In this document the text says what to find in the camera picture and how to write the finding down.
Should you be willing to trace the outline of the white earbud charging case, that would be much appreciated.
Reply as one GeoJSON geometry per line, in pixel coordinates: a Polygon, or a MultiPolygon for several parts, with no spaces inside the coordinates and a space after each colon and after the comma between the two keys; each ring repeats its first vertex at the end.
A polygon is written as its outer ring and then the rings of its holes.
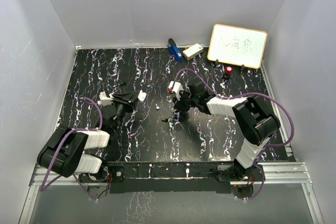
{"type": "Polygon", "coordinates": [[[139,95],[138,95],[138,100],[140,102],[144,102],[145,98],[146,98],[146,93],[140,90],[139,95]]]}

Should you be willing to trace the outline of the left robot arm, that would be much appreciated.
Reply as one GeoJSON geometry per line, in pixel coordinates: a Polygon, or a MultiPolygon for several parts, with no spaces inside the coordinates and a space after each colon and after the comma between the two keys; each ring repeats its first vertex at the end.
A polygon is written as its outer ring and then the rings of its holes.
{"type": "Polygon", "coordinates": [[[106,148],[113,137],[118,136],[125,114],[132,113],[146,93],[135,90],[125,94],[109,94],[103,91],[98,102],[83,100],[98,109],[99,118],[92,128],[71,129],[59,125],[37,156],[37,164],[62,177],[88,173],[96,181],[108,177],[108,168],[102,158],[86,154],[88,149],[106,148]]]}

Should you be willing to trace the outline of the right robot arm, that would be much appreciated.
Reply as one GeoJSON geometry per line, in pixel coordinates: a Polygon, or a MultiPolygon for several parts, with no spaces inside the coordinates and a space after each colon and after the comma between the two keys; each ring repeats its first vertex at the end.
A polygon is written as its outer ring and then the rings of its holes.
{"type": "Polygon", "coordinates": [[[201,82],[189,84],[188,88],[185,91],[179,82],[170,82],[169,92],[175,95],[174,109],[188,112],[190,108],[197,108],[208,115],[225,115],[236,119],[244,136],[242,147],[232,166],[215,173],[229,179],[247,180],[253,174],[253,166],[260,152],[280,128],[279,119],[259,95],[224,99],[210,94],[201,82]]]}

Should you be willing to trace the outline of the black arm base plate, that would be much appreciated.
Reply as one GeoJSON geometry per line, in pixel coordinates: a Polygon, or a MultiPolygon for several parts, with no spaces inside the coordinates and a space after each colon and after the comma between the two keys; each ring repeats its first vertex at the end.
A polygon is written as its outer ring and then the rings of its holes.
{"type": "Polygon", "coordinates": [[[229,179],[218,170],[225,170],[233,162],[107,162],[97,174],[80,175],[85,184],[103,184],[111,194],[134,192],[215,191],[229,194],[233,187],[248,187],[265,179],[263,167],[254,165],[251,175],[229,179]]]}

